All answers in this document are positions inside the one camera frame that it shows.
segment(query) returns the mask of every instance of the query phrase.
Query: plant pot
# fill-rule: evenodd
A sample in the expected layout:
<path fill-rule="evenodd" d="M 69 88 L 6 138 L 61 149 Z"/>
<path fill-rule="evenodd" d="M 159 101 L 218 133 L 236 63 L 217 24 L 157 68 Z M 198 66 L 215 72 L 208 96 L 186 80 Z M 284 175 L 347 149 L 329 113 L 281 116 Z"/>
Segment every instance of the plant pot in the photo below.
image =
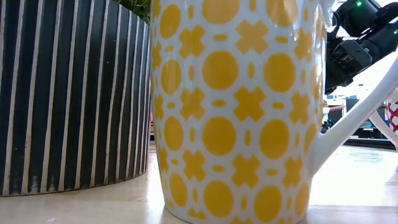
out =
<path fill-rule="evenodd" d="M 143 174 L 147 24 L 109 0 L 3 0 L 0 11 L 1 195 Z"/>

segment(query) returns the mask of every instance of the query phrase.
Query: green leaves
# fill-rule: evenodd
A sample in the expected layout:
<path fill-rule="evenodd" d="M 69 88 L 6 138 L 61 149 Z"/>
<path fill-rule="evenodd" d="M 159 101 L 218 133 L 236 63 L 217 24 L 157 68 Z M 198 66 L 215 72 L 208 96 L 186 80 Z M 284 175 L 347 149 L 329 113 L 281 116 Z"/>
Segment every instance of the green leaves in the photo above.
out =
<path fill-rule="evenodd" d="M 149 24 L 150 0 L 114 0 Z"/>

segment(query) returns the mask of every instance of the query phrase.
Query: wooden table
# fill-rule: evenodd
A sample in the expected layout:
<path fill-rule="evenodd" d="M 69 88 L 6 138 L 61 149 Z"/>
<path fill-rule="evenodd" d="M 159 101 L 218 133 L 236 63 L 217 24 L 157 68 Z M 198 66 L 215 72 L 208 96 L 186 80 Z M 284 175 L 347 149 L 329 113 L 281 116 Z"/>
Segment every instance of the wooden table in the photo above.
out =
<path fill-rule="evenodd" d="M 303 223 L 398 223 L 398 154 L 340 147 L 315 176 Z M 0 198 L 0 223 L 184 223 L 164 208 L 156 154 L 149 171 L 119 184 Z"/>

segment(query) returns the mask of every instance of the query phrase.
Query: white mug handle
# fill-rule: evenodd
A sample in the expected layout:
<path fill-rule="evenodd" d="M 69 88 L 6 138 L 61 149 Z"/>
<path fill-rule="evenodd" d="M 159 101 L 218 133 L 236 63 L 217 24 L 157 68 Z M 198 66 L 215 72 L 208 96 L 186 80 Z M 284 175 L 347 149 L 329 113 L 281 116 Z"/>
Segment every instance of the white mug handle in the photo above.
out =
<path fill-rule="evenodd" d="M 357 102 L 331 129 L 316 138 L 310 155 L 311 175 L 314 175 L 329 156 L 380 106 L 380 102 L 394 91 L 398 86 L 397 71 L 398 57 L 371 94 Z"/>
<path fill-rule="evenodd" d="M 398 99 L 398 90 L 394 90 L 391 95 L 390 98 L 392 99 Z M 396 134 L 395 132 L 393 132 L 390 127 L 381 119 L 379 113 L 377 111 L 375 111 L 370 117 L 369 119 L 371 120 L 371 122 L 378 128 L 378 130 L 385 135 L 385 137 L 388 138 L 388 140 L 390 140 L 396 148 L 398 148 L 398 134 Z"/>

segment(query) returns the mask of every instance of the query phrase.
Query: red and white object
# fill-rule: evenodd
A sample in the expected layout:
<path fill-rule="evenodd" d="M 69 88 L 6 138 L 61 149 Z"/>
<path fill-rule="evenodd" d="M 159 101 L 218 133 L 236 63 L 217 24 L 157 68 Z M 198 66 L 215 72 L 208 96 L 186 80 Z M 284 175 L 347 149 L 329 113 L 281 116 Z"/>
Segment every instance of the red and white object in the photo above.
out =
<path fill-rule="evenodd" d="M 387 99 L 386 115 L 389 126 L 381 119 L 377 111 L 369 119 L 395 145 L 398 151 L 398 88 Z"/>

